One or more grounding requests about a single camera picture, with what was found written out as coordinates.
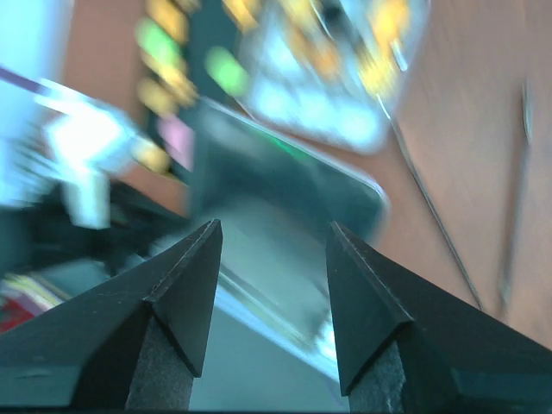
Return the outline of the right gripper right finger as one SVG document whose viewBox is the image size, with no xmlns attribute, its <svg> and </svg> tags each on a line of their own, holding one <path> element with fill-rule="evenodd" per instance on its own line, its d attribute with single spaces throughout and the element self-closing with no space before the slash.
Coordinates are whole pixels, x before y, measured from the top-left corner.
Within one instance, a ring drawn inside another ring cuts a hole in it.
<svg viewBox="0 0 552 414">
<path fill-rule="evenodd" d="M 548 412 L 551 353 L 339 223 L 326 243 L 342 394 L 362 412 Z"/>
</svg>

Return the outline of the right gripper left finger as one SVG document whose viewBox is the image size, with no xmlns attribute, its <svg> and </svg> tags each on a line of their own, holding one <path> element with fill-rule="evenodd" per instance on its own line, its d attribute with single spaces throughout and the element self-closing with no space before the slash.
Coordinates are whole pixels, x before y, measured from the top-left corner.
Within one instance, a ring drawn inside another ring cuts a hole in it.
<svg viewBox="0 0 552 414">
<path fill-rule="evenodd" d="M 211 220 L 1 336 L 5 410 L 185 410 L 203 370 L 223 244 Z"/>
</svg>

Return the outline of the silver tin lid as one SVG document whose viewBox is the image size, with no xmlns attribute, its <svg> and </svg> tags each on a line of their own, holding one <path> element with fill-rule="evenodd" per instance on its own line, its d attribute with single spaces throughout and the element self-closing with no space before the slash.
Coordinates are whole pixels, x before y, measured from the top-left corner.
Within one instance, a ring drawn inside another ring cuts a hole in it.
<svg viewBox="0 0 552 414">
<path fill-rule="evenodd" d="M 228 298 L 331 379 L 337 363 L 325 243 L 339 222 L 372 242 L 390 201 L 364 172 L 204 98 L 195 111 L 190 219 L 223 226 Z"/>
</svg>

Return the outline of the black cookie tray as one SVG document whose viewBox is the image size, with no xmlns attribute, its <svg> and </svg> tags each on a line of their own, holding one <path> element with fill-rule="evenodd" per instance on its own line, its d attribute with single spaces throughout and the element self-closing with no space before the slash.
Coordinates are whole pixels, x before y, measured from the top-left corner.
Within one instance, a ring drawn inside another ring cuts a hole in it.
<svg viewBox="0 0 552 414">
<path fill-rule="evenodd" d="M 145 3 L 145 15 L 135 29 L 147 68 L 137 96 L 147 110 L 145 130 L 170 159 L 166 172 L 182 181 L 192 170 L 191 113 L 198 99 L 231 97 L 206 72 L 206 55 L 212 47 L 234 55 L 242 33 L 257 23 L 258 6 L 257 1 Z"/>
</svg>

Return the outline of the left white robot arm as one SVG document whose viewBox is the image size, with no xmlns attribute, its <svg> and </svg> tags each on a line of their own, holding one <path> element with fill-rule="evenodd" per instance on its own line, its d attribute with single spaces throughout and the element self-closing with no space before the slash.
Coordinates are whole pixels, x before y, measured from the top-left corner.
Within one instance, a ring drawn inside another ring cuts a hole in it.
<svg viewBox="0 0 552 414">
<path fill-rule="evenodd" d="M 42 128 L 45 157 L 54 180 L 63 183 L 72 223 L 85 229 L 110 225 L 110 180 L 140 162 L 168 166 L 164 150 L 143 135 L 128 115 L 48 79 L 34 81 L 7 68 L 1 80 L 34 94 L 37 104 L 58 112 Z"/>
</svg>

